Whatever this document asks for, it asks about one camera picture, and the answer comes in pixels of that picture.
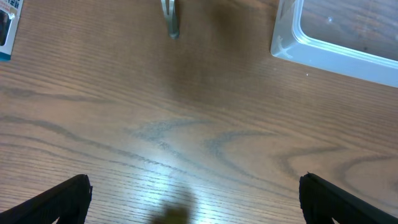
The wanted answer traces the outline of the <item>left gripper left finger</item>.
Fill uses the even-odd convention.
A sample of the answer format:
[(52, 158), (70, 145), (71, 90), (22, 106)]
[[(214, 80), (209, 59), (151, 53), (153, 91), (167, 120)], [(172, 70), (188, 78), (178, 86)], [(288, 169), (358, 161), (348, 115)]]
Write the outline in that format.
[(2, 224), (84, 224), (93, 187), (85, 174), (61, 184), (1, 213)]

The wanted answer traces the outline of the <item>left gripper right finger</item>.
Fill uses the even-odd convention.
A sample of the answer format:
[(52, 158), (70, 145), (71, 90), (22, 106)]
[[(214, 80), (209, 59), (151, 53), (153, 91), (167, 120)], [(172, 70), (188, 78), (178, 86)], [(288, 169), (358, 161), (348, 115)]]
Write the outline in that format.
[(299, 200), (309, 224), (397, 224), (396, 217), (313, 173), (301, 176)]

